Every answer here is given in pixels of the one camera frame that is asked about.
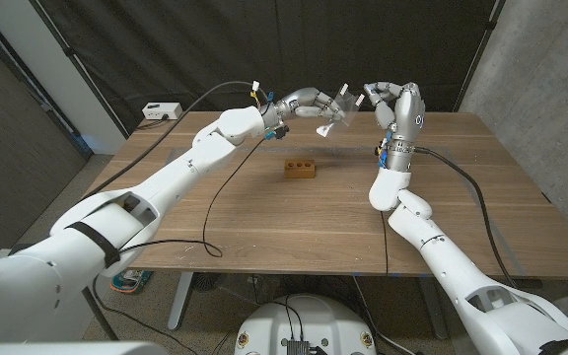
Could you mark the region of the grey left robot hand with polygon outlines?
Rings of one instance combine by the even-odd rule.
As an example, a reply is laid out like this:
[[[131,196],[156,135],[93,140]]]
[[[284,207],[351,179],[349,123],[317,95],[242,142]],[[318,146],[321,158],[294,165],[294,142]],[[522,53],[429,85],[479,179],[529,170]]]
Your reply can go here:
[[[314,88],[299,89],[274,104],[276,120],[289,116],[325,117],[336,121],[345,118],[344,109],[328,94]]]

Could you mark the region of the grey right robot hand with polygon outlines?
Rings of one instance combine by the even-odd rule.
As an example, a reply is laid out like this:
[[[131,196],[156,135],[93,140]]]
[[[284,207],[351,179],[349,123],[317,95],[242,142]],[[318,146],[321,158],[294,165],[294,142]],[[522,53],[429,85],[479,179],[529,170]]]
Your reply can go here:
[[[425,103],[415,83],[365,84],[364,92],[375,109],[378,125],[392,138],[415,143],[424,123]]]

